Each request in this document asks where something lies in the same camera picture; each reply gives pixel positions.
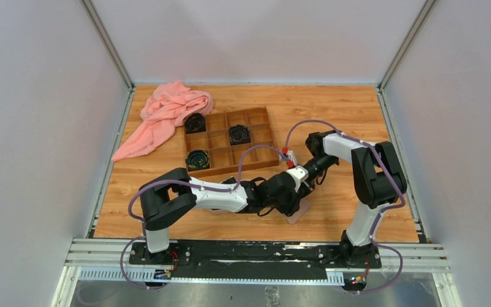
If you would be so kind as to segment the pink leather card holder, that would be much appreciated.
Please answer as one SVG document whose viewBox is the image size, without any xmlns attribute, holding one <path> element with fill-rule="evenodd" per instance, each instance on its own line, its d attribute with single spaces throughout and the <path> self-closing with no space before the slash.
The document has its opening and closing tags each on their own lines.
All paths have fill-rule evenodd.
<svg viewBox="0 0 491 307">
<path fill-rule="evenodd" d="M 285 219 L 290 225 L 295 225 L 302 218 L 302 216 L 311 208 L 311 202 L 305 198 L 301 199 L 296 205 L 296 211 L 290 215 L 284 215 Z"/>
</svg>

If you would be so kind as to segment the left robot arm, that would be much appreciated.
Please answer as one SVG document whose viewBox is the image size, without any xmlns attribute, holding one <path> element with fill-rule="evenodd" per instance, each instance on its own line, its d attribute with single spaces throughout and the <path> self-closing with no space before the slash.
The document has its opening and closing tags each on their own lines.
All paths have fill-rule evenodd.
<svg viewBox="0 0 491 307">
<path fill-rule="evenodd" d="M 218 184 L 190 177 L 185 168 L 174 169 L 143 185 L 135 196 L 141 202 L 145 254 L 155 264 L 165 263 L 170 256 L 169 227 L 193 209 L 257 215 L 275 209 L 292 217 L 308 194 L 308 176 L 305 168 L 296 166 L 268 180 Z"/>
</svg>

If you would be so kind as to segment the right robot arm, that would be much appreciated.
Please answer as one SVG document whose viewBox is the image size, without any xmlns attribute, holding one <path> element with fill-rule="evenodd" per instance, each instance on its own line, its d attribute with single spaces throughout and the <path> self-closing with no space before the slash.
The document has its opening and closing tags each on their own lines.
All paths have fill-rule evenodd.
<svg viewBox="0 0 491 307">
<path fill-rule="evenodd" d="M 340 161 L 352 166 L 359 200 L 349 227 L 339 242 L 339 259 L 355 267 L 375 251 L 373 239 L 386 211 L 405 204 L 407 181 L 392 143 L 368 143 L 334 131 L 310 133 L 305 141 L 312 158 L 304 167 L 308 177 L 302 188 L 310 193 L 318 177 Z"/>
</svg>

